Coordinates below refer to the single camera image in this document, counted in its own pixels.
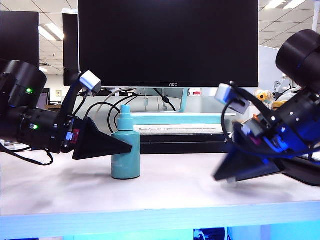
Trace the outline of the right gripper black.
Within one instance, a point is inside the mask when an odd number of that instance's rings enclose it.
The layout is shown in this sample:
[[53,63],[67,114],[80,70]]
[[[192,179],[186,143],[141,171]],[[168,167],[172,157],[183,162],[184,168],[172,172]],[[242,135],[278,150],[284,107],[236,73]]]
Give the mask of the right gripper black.
[[[284,153],[285,122],[277,111],[257,114],[244,122],[233,122],[232,140],[248,153]],[[237,182],[281,173],[282,169],[266,159],[243,153],[235,148],[226,155],[213,174],[215,180],[234,178]]]

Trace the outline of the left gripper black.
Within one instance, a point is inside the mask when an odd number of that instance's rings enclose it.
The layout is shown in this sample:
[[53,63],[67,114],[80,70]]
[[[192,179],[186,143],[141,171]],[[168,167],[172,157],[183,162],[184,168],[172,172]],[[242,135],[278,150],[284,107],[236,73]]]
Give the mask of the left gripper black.
[[132,146],[98,130],[91,118],[68,114],[62,124],[60,153],[73,152],[74,160],[130,153]]

